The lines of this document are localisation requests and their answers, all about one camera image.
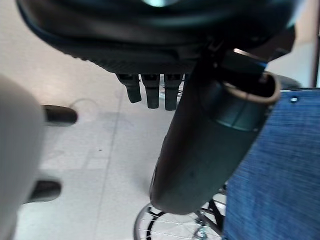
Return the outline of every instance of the wheelchair wheel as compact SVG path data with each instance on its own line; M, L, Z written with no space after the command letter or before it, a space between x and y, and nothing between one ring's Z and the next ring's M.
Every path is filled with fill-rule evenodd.
M220 240L215 211L207 203L201 210L188 215L165 213L147 204L138 214L133 230L134 240ZM216 203L220 212L225 205Z

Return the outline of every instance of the black cylindrical tube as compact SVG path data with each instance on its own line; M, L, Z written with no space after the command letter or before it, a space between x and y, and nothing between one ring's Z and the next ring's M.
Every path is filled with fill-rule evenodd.
M280 97L263 75L250 87L192 79L184 89L150 187L150 201L172 214L194 212L229 179Z

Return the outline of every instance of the tiled floor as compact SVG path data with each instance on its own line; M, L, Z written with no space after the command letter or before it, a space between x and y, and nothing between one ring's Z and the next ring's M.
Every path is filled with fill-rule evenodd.
M145 101L130 104L114 74L43 43L25 27L15 1L0 1L0 19L0 73L41 104L80 114L72 127L47 128L41 169L63 181L63 193L24 205L15 240L132 239L173 112L163 102L156 110Z

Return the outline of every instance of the black rubber foot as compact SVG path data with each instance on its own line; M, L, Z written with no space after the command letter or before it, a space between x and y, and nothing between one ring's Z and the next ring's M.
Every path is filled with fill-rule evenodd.
M60 196L61 190L62 186L57 181L38 180L26 204L55 200Z
M43 108L48 126L68 127L75 124L78 120L77 112L69 107L44 105Z

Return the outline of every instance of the blue fabric seat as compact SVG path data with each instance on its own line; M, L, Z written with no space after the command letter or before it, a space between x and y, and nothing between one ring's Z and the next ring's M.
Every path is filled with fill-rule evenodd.
M283 92L228 182L228 240L320 239L320 90Z

